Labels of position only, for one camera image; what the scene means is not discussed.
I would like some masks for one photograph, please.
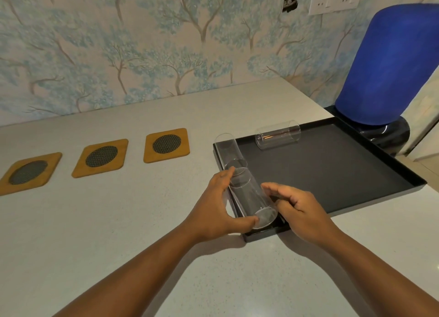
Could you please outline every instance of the table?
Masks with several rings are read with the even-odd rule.
[[[177,226],[218,171],[215,137],[331,115],[271,79],[0,128],[0,173],[63,157],[44,186],[0,197],[0,315],[49,316]],[[145,136],[185,127],[190,155],[144,164]],[[127,138],[120,170],[74,179],[90,144]],[[229,214],[233,214],[228,205]],[[439,298],[439,194],[419,192],[334,217],[347,234]],[[290,231],[192,249],[146,316],[362,316],[347,275]]]

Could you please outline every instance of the clear drinking glass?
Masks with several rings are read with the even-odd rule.
[[[255,133],[256,144],[260,149],[297,142],[299,138],[300,126],[296,121],[262,127]]]
[[[232,134],[224,133],[219,135],[215,139],[215,146],[224,169],[229,169],[233,166],[235,167],[233,175],[238,175],[244,168],[247,168],[247,161],[242,156],[235,137],[233,137]]]
[[[242,168],[240,173],[234,175],[229,187],[241,213],[245,217],[256,215],[259,218],[259,223],[254,229],[264,228],[276,219],[277,210],[274,203],[248,168]]]

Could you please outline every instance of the glass held in hand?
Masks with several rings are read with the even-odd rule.
[[[234,176],[240,174],[247,168],[247,161],[242,156],[232,134],[224,133],[215,139],[215,147],[217,148],[219,160],[224,169],[235,167]]]
[[[260,149],[297,142],[299,138],[300,126],[296,121],[261,127],[255,133],[256,144]]]
[[[243,216],[256,215],[259,218],[254,229],[264,228],[276,219],[274,203],[248,168],[242,168],[240,173],[234,175],[229,187]]]

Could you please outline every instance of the person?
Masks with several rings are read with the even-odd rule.
[[[167,235],[99,281],[59,311],[57,317],[141,316],[182,257],[197,243],[245,233],[256,216],[230,217],[222,200],[234,168],[215,174],[187,218]],[[347,272],[378,316],[439,316],[439,302],[343,233],[310,192],[263,183],[281,196],[277,208],[301,239],[326,250]]]

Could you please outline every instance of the tree pattern wallpaper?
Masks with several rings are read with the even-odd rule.
[[[309,16],[310,0],[288,13],[283,1],[0,0],[0,125],[272,77],[327,106],[377,11],[439,3]],[[414,134],[439,112],[424,88],[405,114]]]

